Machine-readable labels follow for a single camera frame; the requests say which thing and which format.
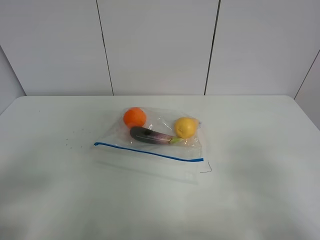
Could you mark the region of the dark purple eggplant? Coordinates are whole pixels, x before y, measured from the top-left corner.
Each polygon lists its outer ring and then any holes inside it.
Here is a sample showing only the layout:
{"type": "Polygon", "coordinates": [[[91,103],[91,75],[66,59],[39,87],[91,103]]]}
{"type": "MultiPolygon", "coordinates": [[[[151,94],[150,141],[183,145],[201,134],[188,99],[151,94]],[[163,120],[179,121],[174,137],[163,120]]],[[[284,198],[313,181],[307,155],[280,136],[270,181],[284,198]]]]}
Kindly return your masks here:
{"type": "Polygon", "coordinates": [[[181,142],[183,139],[177,136],[172,136],[148,128],[134,126],[129,131],[130,136],[139,142],[154,145],[170,145],[181,142]]]}

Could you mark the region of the clear zip bag blue seal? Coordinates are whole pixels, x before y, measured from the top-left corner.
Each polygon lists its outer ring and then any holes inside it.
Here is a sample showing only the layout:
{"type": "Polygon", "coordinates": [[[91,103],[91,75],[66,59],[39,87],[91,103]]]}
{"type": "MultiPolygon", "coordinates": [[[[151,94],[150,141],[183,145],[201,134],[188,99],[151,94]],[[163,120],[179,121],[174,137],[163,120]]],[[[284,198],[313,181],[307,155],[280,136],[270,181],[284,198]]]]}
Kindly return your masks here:
{"type": "Polygon", "coordinates": [[[102,134],[93,146],[114,156],[107,158],[100,155],[99,161],[116,168],[192,184],[198,181],[200,174],[212,172],[205,157],[200,120],[180,110],[138,107],[146,114],[143,128],[175,137],[178,137],[174,130],[176,120],[183,117],[198,120],[195,135],[188,139],[174,144],[148,144],[130,136],[131,128],[123,121],[125,112],[130,108],[133,107],[107,113],[102,134]]]}

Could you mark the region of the yellow lemon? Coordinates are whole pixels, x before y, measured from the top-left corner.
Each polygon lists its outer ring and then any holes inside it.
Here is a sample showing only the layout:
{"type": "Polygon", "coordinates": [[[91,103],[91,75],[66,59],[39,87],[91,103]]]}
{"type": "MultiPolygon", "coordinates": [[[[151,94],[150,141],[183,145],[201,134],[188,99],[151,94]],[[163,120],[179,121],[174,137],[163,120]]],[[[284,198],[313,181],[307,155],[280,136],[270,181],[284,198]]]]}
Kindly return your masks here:
{"type": "Polygon", "coordinates": [[[174,123],[175,134],[182,139],[189,139],[196,134],[198,120],[191,117],[181,117],[174,123]]]}

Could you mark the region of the orange fruit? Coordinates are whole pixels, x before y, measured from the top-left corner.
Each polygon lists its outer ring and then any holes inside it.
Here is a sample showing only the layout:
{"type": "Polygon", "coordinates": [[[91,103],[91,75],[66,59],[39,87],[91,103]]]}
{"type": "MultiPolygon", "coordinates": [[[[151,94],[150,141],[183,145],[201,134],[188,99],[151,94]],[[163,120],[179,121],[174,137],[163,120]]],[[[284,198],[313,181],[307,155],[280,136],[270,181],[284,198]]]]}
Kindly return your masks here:
{"type": "Polygon", "coordinates": [[[123,115],[123,122],[129,129],[132,127],[143,127],[146,121],[147,115],[139,107],[132,107],[123,115]]]}

